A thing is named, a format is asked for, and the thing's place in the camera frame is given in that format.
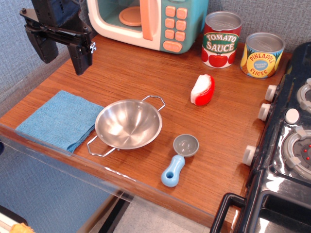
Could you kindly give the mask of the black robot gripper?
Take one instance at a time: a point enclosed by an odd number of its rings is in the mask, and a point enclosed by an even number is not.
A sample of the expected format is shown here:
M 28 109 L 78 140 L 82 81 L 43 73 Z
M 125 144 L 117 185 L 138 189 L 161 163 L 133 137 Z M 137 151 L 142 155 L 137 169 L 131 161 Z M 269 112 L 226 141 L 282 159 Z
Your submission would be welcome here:
M 82 75 L 93 64 L 96 44 L 90 38 L 92 29 L 75 13 L 61 26 L 39 21 L 35 9 L 23 8 L 19 14 L 26 21 L 26 34 L 40 59 L 48 64 L 59 54 L 56 43 L 68 46 L 76 75 Z

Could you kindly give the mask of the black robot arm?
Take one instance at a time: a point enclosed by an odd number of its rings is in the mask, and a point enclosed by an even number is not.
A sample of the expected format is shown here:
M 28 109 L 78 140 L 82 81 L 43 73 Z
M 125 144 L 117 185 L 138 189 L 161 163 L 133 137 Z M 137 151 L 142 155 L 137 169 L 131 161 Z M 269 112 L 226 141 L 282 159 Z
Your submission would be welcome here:
M 57 43 L 66 45 L 77 75 L 91 65 L 96 45 L 91 41 L 92 29 L 80 17 L 77 0 L 33 0 L 33 9 L 22 8 L 25 31 L 40 59 L 48 64 L 58 55 Z

